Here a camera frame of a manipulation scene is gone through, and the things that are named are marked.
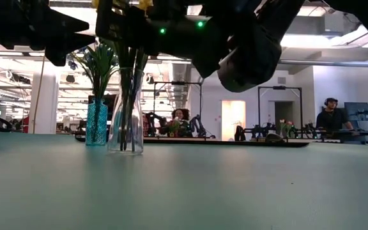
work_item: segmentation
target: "blue glass vase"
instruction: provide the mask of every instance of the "blue glass vase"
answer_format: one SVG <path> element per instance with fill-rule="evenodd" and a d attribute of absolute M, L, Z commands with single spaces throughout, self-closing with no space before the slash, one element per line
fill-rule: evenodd
<path fill-rule="evenodd" d="M 103 100 L 94 99 L 88 106 L 86 124 L 86 145 L 104 146 L 106 144 L 107 106 Z"/>

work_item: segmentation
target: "woman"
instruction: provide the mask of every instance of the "woman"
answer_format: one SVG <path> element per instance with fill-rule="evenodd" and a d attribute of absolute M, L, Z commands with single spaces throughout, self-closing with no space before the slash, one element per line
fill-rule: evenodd
<path fill-rule="evenodd" d="M 190 111 L 188 109 L 176 109 L 171 113 L 172 120 L 160 129 L 161 134 L 169 134 L 173 137 L 192 137 L 190 128 Z"/>

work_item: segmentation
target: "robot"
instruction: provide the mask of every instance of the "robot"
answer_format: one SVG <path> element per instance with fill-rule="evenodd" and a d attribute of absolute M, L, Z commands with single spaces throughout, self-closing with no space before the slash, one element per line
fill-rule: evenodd
<path fill-rule="evenodd" d="M 280 41 L 305 0 L 267 0 L 258 11 L 261 0 L 153 0 L 146 10 L 122 1 L 95 2 L 98 36 L 144 47 L 151 56 L 191 59 L 202 78 L 217 71 L 227 90 L 243 92 L 271 79 Z M 325 2 L 352 13 L 368 29 L 368 1 Z M 199 15 L 187 15 L 192 5 L 203 6 Z"/>
<path fill-rule="evenodd" d="M 207 131 L 201 123 L 201 117 L 198 114 L 190 120 L 190 130 L 193 133 L 197 132 L 197 137 L 207 136 Z"/>
<path fill-rule="evenodd" d="M 0 45 L 8 50 L 45 50 L 52 64 L 65 66 L 67 54 L 95 42 L 76 33 L 87 29 L 87 22 L 50 9 L 49 0 L 0 0 Z"/>
<path fill-rule="evenodd" d="M 157 128 L 155 127 L 155 119 L 158 120 L 160 127 L 164 127 L 167 124 L 167 119 L 163 118 L 154 112 L 149 112 L 145 114 L 147 121 L 148 121 L 148 136 L 155 137 Z"/>

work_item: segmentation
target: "ceiling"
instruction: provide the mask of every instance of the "ceiling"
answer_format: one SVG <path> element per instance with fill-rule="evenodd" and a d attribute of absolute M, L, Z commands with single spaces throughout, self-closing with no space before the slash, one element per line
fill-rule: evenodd
<path fill-rule="evenodd" d="M 86 21 L 90 29 L 83 31 L 84 34 L 94 35 L 96 24 L 96 11 L 91 7 L 91 0 L 50 0 L 50 7 L 61 13 L 67 14 L 76 19 Z M 198 14 L 200 6 L 191 6 L 188 14 Z M 298 17 L 288 31 L 287 38 L 284 39 L 282 59 L 294 60 L 322 60 L 322 61 L 366 61 L 368 60 L 368 49 L 360 48 L 368 44 L 368 31 L 359 28 L 358 21 L 351 15 L 335 12 L 323 3 L 306 3 L 300 10 Z M 296 48 L 296 40 L 307 39 L 305 35 L 325 41 L 324 35 L 327 31 L 336 31 L 332 45 L 344 45 L 345 49 L 300 49 Z M 0 46 L 0 106 L 9 108 L 8 115 L 14 118 L 23 117 L 29 111 L 31 99 L 31 84 L 33 73 L 39 72 L 42 67 L 43 53 L 32 51 L 29 47 L 15 47 L 6 53 L 4 47 Z M 154 84 L 149 84 L 148 80 L 154 81 L 187 81 L 198 79 L 191 76 L 189 61 L 178 59 L 172 56 L 159 56 L 150 59 L 144 72 L 146 75 L 142 85 L 142 109 L 152 111 L 155 104 L 156 113 L 161 116 L 170 116 L 171 111 L 176 107 L 185 107 L 189 87 L 195 85 L 172 86 L 170 84 L 157 84 L 157 97 L 154 100 Z M 304 66 L 278 65 L 278 70 L 288 71 L 294 74 Z M 91 94 L 89 88 L 91 84 L 82 70 L 77 68 L 72 70 L 69 66 L 58 67 L 61 72 L 59 103 L 57 120 L 61 121 L 64 117 L 84 119 L 86 117 L 87 98 Z M 12 80 L 11 73 L 28 79 L 28 83 Z M 66 77 L 72 75 L 74 83 L 66 81 Z M 215 74 L 207 78 L 204 84 L 219 84 Z M 108 93 L 118 93 L 118 78 L 112 77 Z"/>

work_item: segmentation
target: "doorway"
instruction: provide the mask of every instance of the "doorway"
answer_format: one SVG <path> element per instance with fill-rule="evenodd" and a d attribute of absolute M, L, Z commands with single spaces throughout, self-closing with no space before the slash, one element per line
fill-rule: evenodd
<path fill-rule="evenodd" d="M 275 102 L 276 133 L 280 134 L 280 120 L 293 121 L 293 102 Z"/>
<path fill-rule="evenodd" d="M 246 103 L 240 100 L 223 100 L 221 106 L 221 140 L 234 139 L 236 126 L 245 128 Z"/>

